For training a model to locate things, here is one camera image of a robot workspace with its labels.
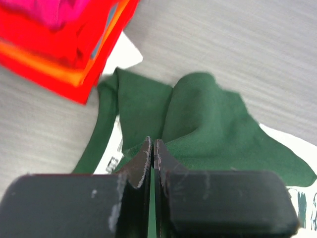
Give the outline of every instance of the folded cloth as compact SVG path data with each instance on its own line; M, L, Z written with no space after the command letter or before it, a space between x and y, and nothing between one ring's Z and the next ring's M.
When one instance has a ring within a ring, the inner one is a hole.
M222 90L210 74L188 74L172 88L117 69L99 84L98 92L97 123L74 173L95 171L120 114L124 157L117 170L150 136L162 139L171 154L192 170L270 170L288 186L306 187L316 181L305 161L260 128L239 94ZM151 193L150 237L156 235L155 223Z
M116 10L115 16L112 18L110 25L108 26L102 41L101 45L103 46L107 37L115 27L119 17L121 16L123 10L129 3L129 0L123 0ZM84 79L87 77L89 71L96 61L96 57L99 55L101 48L96 52L96 56L93 59L89 59L85 69L73 69L63 65L60 65L56 62L52 62L48 59L45 59L41 56L35 55L29 51L21 49L13 44L0 41L0 53L7 55L11 58L14 58L17 62L28 65L30 68L42 72L46 75L49 75L56 80L60 80L74 86L80 86L83 84Z
M123 10L121 17L118 19L113 30L107 37L104 46L101 48L95 63L86 76L82 85L74 87L73 85L56 80L54 77L47 75L43 72L39 72L31 68L28 64L24 64L16 61L8 55L0 52L0 64L7 67L11 71L25 77L57 94L71 99L75 102L85 104L88 100L92 87L97 83L100 74L102 73L106 59L110 55L112 48L114 47L122 28L127 24L132 17L134 10L138 4L138 0L130 0Z
M77 20L58 30L0 5L0 38L65 66L84 69L116 2L91 0Z
M90 0L0 0L2 5L26 13L31 18L50 27L76 20Z

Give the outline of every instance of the magenta fabric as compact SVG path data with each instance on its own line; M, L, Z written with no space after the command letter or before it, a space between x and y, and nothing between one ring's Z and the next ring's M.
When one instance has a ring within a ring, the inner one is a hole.
M50 28L76 20L90 0L0 0L0 4L24 12Z

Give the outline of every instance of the gray wood surface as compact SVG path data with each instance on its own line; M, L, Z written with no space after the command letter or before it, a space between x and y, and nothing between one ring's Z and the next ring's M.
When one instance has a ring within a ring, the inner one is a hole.
M317 3L142 0L125 32L144 56L132 70L175 84L209 71L261 123L317 144ZM19 175L68 173L95 126L87 106L0 68L0 196Z

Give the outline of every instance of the white paper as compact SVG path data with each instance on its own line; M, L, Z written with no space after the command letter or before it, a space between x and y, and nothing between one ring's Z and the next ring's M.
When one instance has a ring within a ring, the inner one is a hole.
M129 38L122 32L115 44L102 75L113 74L115 68L127 69L141 63L143 56Z

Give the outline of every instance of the dark green fabric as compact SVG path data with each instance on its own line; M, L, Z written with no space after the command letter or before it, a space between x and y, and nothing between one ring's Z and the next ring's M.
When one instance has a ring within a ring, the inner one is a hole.
M271 170L293 186L316 179L302 159L260 129L239 94L219 88L210 74L186 75L171 88L117 69L98 92L97 124L74 173L94 172L119 114L125 155L119 168L150 136L193 170Z

